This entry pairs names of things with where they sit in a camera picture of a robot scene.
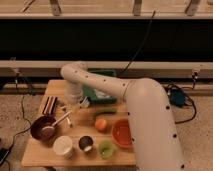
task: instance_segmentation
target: wooden table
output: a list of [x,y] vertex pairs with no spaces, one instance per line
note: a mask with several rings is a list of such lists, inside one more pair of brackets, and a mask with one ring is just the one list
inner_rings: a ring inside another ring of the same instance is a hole
[[[45,101],[48,96],[57,96],[59,101],[63,101],[66,104],[64,97],[64,80],[51,80],[48,83],[45,95],[41,101],[41,105],[38,111],[38,117],[42,115],[42,110],[45,105]],[[135,157],[133,149],[121,149],[116,148],[114,155],[107,160],[104,160],[100,157],[97,152],[97,146],[101,140],[109,139],[111,140],[110,128],[105,134],[99,133],[94,128],[93,113],[100,108],[115,107],[117,108],[117,113],[115,115],[101,115],[99,117],[105,117],[109,121],[109,125],[112,126],[113,122],[119,118],[126,118],[126,106],[122,102],[117,102],[112,105],[93,105],[86,109],[75,109],[75,113],[71,115],[72,120],[74,121],[74,126],[70,128],[64,120],[59,124],[59,130],[57,135],[69,135],[74,142],[74,154],[70,159],[66,159],[61,156],[57,156],[52,150],[52,144],[54,142],[51,140],[48,143],[38,141],[32,137],[29,138],[26,150],[22,159],[23,166],[103,166],[103,165],[134,165]],[[54,115],[56,118],[60,117],[63,114],[63,111],[59,107],[56,107]],[[94,149],[91,153],[85,154],[78,147],[78,141],[80,137],[84,135],[89,135],[94,140]]]

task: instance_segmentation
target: green tray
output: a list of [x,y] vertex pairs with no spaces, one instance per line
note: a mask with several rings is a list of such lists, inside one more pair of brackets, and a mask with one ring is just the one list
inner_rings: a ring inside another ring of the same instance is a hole
[[[90,72],[110,77],[116,77],[115,70],[92,70]],[[83,85],[83,94],[84,97],[88,97],[90,104],[112,104],[116,103],[117,101],[116,98],[100,92],[96,89],[90,88],[86,85]]]

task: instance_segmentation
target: table leg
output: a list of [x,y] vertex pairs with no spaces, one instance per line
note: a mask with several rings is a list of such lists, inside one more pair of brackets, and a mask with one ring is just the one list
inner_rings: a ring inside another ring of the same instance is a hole
[[44,168],[47,169],[48,171],[56,171],[56,169],[52,166],[46,166]]

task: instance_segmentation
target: green cup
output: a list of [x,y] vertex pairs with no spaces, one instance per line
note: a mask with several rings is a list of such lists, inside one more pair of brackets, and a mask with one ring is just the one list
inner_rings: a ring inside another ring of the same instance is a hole
[[110,158],[115,151],[113,143],[109,140],[103,140],[98,145],[98,152],[103,159]]

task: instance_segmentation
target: white cup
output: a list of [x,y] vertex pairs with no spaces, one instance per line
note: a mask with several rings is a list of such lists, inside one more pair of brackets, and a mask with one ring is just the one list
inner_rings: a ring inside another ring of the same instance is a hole
[[53,144],[53,151],[66,158],[70,158],[73,154],[73,142],[69,136],[58,137]]

